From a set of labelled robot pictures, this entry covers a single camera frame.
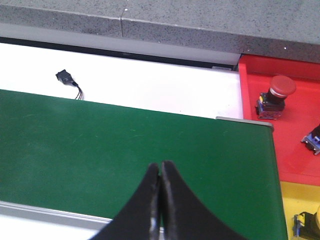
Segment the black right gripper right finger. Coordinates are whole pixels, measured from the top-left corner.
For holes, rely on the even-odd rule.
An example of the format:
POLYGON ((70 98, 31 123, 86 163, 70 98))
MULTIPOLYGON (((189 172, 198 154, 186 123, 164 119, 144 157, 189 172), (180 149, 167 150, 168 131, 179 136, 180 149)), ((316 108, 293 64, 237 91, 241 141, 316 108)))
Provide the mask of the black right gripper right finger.
POLYGON ((167 240, 244 240, 192 192, 173 161, 161 164, 161 200, 167 240))

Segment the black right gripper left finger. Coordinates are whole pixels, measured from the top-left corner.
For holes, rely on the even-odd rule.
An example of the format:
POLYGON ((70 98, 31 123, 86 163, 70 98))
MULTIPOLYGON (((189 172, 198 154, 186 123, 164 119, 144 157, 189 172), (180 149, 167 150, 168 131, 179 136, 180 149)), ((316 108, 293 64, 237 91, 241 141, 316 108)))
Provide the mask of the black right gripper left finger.
POLYGON ((158 240, 160 238, 159 167, 151 163, 138 188, 93 240, 158 240))

